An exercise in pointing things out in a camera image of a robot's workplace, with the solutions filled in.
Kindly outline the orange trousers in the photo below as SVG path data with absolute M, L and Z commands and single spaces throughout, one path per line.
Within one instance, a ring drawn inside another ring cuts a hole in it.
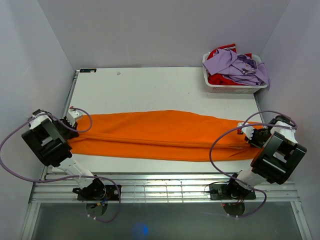
M 177 110 L 94 114 L 77 121 L 79 137 L 68 143 L 80 155 L 184 162 L 252 159 L 259 150 L 236 132 L 212 145 L 238 123 Z

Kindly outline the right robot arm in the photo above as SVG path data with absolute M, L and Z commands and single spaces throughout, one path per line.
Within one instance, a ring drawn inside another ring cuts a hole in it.
M 284 115 L 273 118 L 266 128 L 245 127 L 238 131 L 245 135 L 245 141 L 258 149 L 250 168 L 232 176 L 225 194 L 231 199 L 245 199 L 252 188 L 264 182 L 283 184 L 296 169 L 307 153 L 307 149 L 295 138 L 296 129 L 292 120 Z

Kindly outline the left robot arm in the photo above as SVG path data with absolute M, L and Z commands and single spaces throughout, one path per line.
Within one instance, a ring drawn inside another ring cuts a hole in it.
M 38 109 L 28 119 L 29 130 L 21 136 L 42 164 L 74 176 L 78 184 L 72 190 L 74 193 L 85 200 L 99 201 L 107 195 L 105 185 L 76 161 L 68 143 L 80 136 L 77 120 L 81 117 L 82 113 L 77 109 L 69 109 L 61 119 L 55 119 L 51 113 Z

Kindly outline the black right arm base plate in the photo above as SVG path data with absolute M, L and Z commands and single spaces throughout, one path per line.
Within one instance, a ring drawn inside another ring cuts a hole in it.
M 211 200 L 255 200 L 254 191 L 239 190 L 227 183 L 214 183 L 209 185 Z

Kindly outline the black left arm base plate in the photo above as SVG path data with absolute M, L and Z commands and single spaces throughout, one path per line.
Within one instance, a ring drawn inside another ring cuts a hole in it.
M 106 189 L 106 195 L 105 195 L 105 199 L 106 201 L 118 201 L 120 198 L 119 198 L 119 193 L 121 193 L 122 191 L 122 185 L 118 184 L 117 185 L 118 187 L 118 190 L 117 188 L 114 186 L 114 185 L 105 185 L 105 189 Z M 102 199 L 100 200 L 95 200 L 93 198 L 90 198 L 90 199 L 86 199 L 82 196 L 80 196 L 79 194 L 77 195 L 77 198 L 76 198 L 78 201 L 103 201 Z

